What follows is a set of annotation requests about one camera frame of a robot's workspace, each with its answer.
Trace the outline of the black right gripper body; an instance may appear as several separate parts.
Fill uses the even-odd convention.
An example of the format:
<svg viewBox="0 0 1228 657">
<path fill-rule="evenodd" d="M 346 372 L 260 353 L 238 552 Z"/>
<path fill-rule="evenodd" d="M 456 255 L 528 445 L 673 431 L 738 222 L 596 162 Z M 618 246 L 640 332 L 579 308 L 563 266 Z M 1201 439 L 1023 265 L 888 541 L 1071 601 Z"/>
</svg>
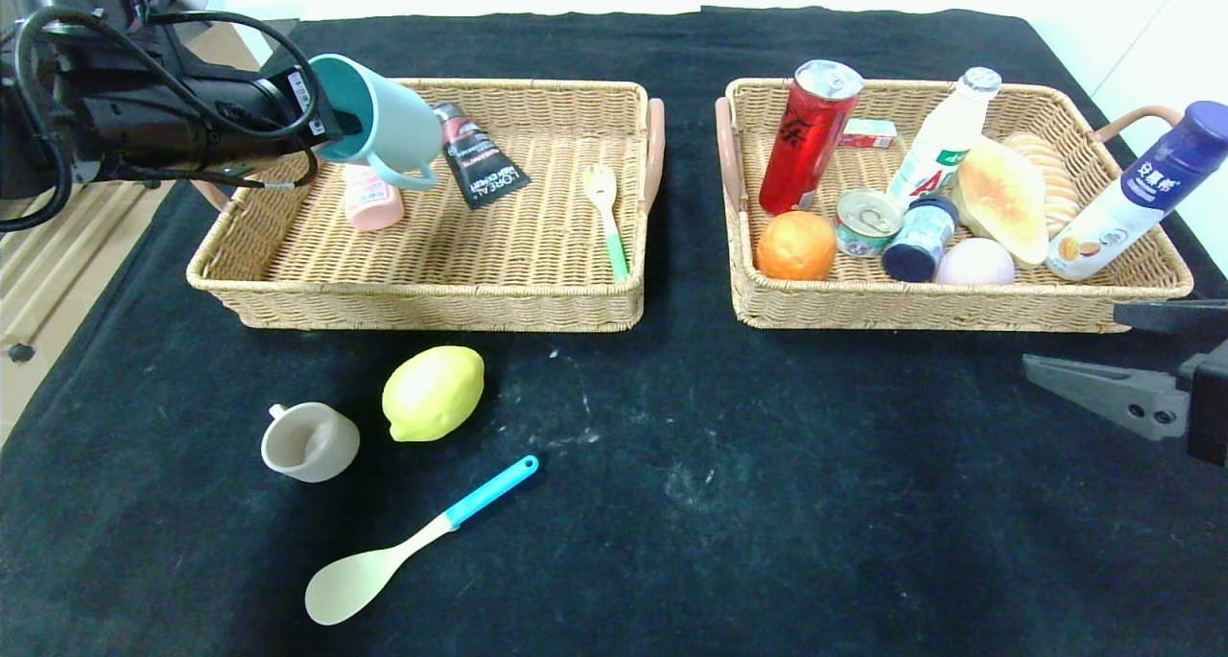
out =
<svg viewBox="0 0 1228 657">
<path fill-rule="evenodd" d="M 1186 383 L 1186 452 L 1213 465 L 1227 458 L 1227 340 L 1210 354 L 1194 354 L 1179 365 Z"/>
</svg>

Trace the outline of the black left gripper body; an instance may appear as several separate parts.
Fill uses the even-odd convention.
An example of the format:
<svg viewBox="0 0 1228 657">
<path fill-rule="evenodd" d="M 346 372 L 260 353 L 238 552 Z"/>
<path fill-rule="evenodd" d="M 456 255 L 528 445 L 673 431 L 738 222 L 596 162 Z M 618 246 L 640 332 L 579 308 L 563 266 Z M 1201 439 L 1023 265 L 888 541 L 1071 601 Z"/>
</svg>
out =
<svg viewBox="0 0 1228 657">
<path fill-rule="evenodd" d="M 199 95 L 219 115 L 258 131 L 289 126 L 303 115 L 311 101 L 316 101 L 309 123 L 298 128 L 295 135 L 254 138 L 244 131 L 219 129 L 221 157 L 280 157 L 303 146 L 312 149 L 343 140 L 343 122 L 323 95 L 311 93 L 297 64 L 268 79 L 253 72 L 246 79 L 201 79 Z"/>
</svg>

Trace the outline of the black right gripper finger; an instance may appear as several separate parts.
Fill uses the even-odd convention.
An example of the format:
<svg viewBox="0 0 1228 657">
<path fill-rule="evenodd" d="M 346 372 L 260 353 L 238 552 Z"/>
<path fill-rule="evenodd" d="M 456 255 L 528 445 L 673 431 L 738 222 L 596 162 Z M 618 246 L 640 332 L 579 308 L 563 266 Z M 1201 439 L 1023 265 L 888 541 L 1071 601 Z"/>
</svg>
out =
<svg viewBox="0 0 1228 657">
<path fill-rule="evenodd" d="M 1115 305 L 1113 319 L 1140 332 L 1224 336 L 1227 298 L 1136 300 Z"/>
<path fill-rule="evenodd" d="M 1032 386 L 1061 395 L 1148 441 L 1186 433 L 1192 398 L 1176 376 L 1160 370 L 1076 363 L 1032 354 L 1022 356 L 1022 366 Z"/>
</svg>

